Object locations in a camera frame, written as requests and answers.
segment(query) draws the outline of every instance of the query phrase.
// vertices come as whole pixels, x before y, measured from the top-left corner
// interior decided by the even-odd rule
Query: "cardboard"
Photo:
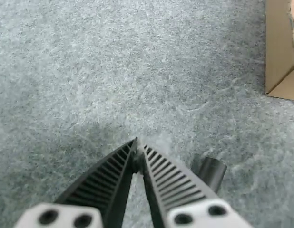
[[[294,100],[294,0],[266,0],[265,92]]]

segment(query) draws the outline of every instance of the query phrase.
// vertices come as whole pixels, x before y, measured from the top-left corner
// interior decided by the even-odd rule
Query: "ribbed gripper pad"
[[[152,148],[144,147],[145,162],[161,211],[197,202],[215,194],[190,170],[175,165]]]

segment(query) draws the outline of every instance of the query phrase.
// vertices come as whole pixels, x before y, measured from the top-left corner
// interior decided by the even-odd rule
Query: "floor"
[[[264,95],[264,0],[0,0],[0,228],[141,137],[256,228],[294,228],[294,101]],[[134,177],[124,227],[149,228]]]

